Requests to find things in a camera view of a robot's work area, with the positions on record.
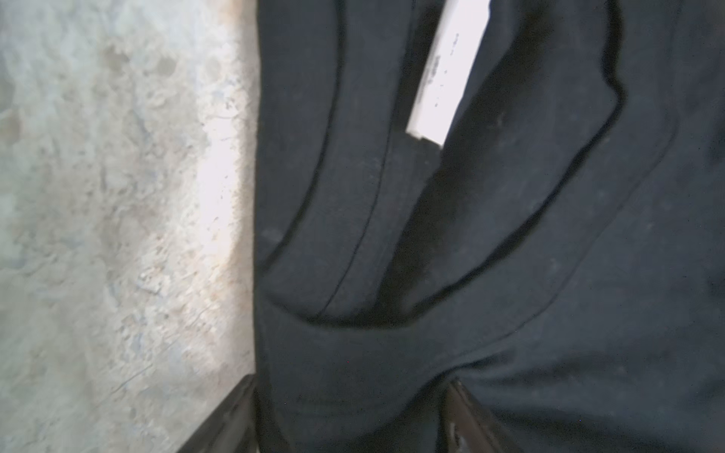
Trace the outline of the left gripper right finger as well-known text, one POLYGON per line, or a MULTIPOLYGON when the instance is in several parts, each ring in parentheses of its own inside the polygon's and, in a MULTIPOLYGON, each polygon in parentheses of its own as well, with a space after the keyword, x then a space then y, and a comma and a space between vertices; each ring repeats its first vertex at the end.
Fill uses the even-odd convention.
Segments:
POLYGON ((491 411, 458 379, 447 387, 442 420, 449 453, 523 453, 491 411))

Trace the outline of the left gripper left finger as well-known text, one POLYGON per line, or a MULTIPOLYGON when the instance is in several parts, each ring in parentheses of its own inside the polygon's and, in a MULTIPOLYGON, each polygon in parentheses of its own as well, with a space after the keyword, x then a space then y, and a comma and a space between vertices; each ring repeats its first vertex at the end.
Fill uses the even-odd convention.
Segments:
POLYGON ((253 453, 256 436, 256 376, 245 376, 178 453, 253 453))

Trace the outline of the black t-shirt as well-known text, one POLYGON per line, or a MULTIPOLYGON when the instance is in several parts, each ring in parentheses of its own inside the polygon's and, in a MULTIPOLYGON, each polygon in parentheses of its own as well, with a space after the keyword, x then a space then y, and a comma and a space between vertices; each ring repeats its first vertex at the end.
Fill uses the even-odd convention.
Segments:
POLYGON ((258 5, 261 451, 723 451, 723 3, 492 2, 438 147, 442 8, 258 5))

